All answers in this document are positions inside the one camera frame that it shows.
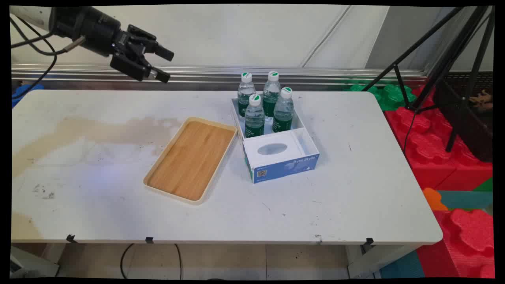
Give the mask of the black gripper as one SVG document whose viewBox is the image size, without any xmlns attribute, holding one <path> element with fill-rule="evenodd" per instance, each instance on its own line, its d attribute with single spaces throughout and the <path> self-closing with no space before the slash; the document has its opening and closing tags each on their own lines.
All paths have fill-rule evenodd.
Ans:
<svg viewBox="0 0 505 284">
<path fill-rule="evenodd" d="M 76 41 L 84 37 L 81 46 L 101 56 L 112 54 L 110 66 L 139 82 L 150 79 L 167 83 L 171 75 L 149 63 L 136 63 L 126 55 L 115 53 L 117 36 L 123 32 L 121 22 L 94 7 L 53 7 L 53 31 L 55 35 Z M 129 43 L 142 46 L 141 52 L 153 53 L 172 61 L 174 52 L 158 43 L 156 36 L 139 27 L 128 25 Z"/>
</svg>

